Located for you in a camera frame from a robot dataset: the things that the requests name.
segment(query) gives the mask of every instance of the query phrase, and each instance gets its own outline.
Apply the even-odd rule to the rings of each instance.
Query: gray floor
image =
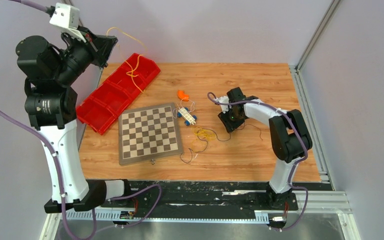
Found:
[[[288,222],[293,223],[298,215],[289,214]],[[112,225],[112,222],[99,221],[97,229]],[[78,237],[89,236],[93,222],[87,220],[69,221],[70,229]],[[69,240],[64,228],[62,240]],[[94,240],[344,240],[336,214],[306,214],[292,230],[275,232],[261,224],[227,223],[164,223],[143,222],[128,229],[111,228],[99,232]]]

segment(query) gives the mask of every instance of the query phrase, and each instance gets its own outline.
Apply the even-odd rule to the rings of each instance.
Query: orange plastic piece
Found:
[[[185,94],[184,91],[178,90],[177,96],[180,100],[183,100],[184,102],[189,102],[189,95]]]

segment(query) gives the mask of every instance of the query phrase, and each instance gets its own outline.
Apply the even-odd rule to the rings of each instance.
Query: toy car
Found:
[[[189,109],[187,107],[182,107],[177,111],[178,118],[184,118],[184,124],[186,126],[195,125],[195,121],[197,120],[197,116],[191,115],[189,113]]]

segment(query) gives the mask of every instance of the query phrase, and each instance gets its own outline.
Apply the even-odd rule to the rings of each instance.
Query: wall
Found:
[[[53,0],[36,0],[46,6]],[[26,76],[17,67],[15,47],[31,36],[44,36],[63,47],[49,16],[19,3],[0,0],[0,109],[30,125],[24,111]],[[89,67],[73,85],[78,103],[97,85],[97,67]],[[45,222],[43,205],[51,196],[51,178],[40,142],[0,117],[0,239],[38,239]]]
[[[342,1],[302,76],[336,188],[384,239],[384,1]]]
[[[73,0],[86,27],[119,27],[157,62],[297,64],[331,0]],[[144,53],[116,31],[122,54]],[[111,62],[123,62],[118,53]]]

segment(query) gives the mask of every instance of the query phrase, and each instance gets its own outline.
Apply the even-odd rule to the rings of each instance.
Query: black and white robotic arm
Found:
[[[123,196],[130,187],[127,180],[85,179],[76,138],[77,93],[71,85],[90,64],[106,67],[118,40],[79,26],[79,9],[71,5],[57,3],[48,13],[67,48],[59,49],[36,35],[23,39],[15,49],[17,65],[27,75],[24,108],[30,125],[51,143],[61,168],[64,194],[60,194],[59,169],[42,142],[52,181],[52,197],[44,208],[46,213],[61,213],[64,197],[67,210],[89,211],[107,199]]]
[[[228,91],[227,96],[211,98],[211,94],[208,94],[210,100],[221,106],[218,117],[228,133],[244,124],[248,118],[269,126],[271,146],[277,159],[274,174],[266,189],[268,202],[274,208],[284,204],[292,192],[290,182],[297,170],[297,161],[301,160],[306,152],[296,134],[299,135],[306,150],[313,146],[303,115],[297,109],[285,111],[264,104],[255,96],[246,97],[239,87]],[[285,116],[291,119],[296,133],[288,133],[288,129],[292,127]]]

